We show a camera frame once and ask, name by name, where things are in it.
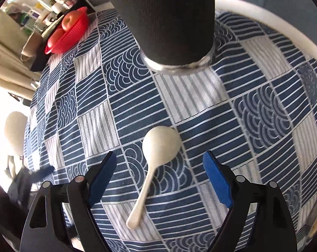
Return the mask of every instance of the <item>red basket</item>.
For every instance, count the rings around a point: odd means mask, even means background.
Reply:
[[[71,27],[70,30],[65,32],[65,34],[55,43],[54,46],[52,46],[52,48],[46,45],[45,54],[49,54],[51,52],[56,54],[65,53],[66,51],[70,50],[70,48],[74,46],[77,42],[79,42],[79,40],[85,34],[85,31],[88,28],[88,17],[86,13],[87,7],[82,7],[78,10],[82,12],[79,19]]]

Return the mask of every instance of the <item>red apple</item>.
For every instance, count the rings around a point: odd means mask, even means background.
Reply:
[[[68,31],[72,28],[72,26],[76,23],[76,21],[81,16],[82,12],[78,10],[71,11],[67,13],[62,21],[62,28],[65,31]]]
[[[58,28],[48,39],[48,47],[52,48],[55,43],[65,34],[65,31],[61,28]]]

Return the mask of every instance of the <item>white rice paddle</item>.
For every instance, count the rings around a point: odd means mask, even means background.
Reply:
[[[159,166],[170,162],[177,155],[181,146],[182,140],[179,133],[175,129],[166,126],[154,127],[144,137],[142,151],[147,160],[148,172],[139,198],[127,219],[126,225],[129,229],[135,229],[140,224],[143,206],[155,170]]]

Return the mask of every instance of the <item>screw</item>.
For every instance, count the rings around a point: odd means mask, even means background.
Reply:
[[[42,187],[47,188],[48,186],[50,186],[50,182],[49,181],[45,181],[42,185]]]
[[[84,181],[84,176],[82,176],[82,175],[79,175],[79,176],[77,176],[76,178],[75,178],[75,181],[77,182],[77,183],[80,183],[80,182],[82,182],[82,181]]]
[[[238,175],[237,177],[236,177],[236,180],[238,181],[238,182],[244,182],[245,181],[245,177],[244,176],[241,176],[241,175]]]
[[[276,188],[276,187],[277,187],[277,183],[275,183],[274,181],[270,181],[269,185],[270,185],[272,188]]]

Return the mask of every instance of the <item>blue and white patterned tablecloth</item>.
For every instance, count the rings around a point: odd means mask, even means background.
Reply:
[[[304,237],[317,198],[317,61],[237,14],[220,13],[215,28],[211,67],[160,75],[146,68],[129,29],[108,10],[44,69],[24,156],[32,170],[55,166],[47,180],[59,184],[85,174],[109,150],[116,153],[116,171],[92,209],[115,252],[206,251],[227,214],[202,165],[206,150],[252,182],[277,181],[297,240]],[[125,222],[147,171],[142,139],[158,125],[176,128],[183,147],[156,171],[144,219],[132,231]],[[238,248],[247,242],[255,209]]]

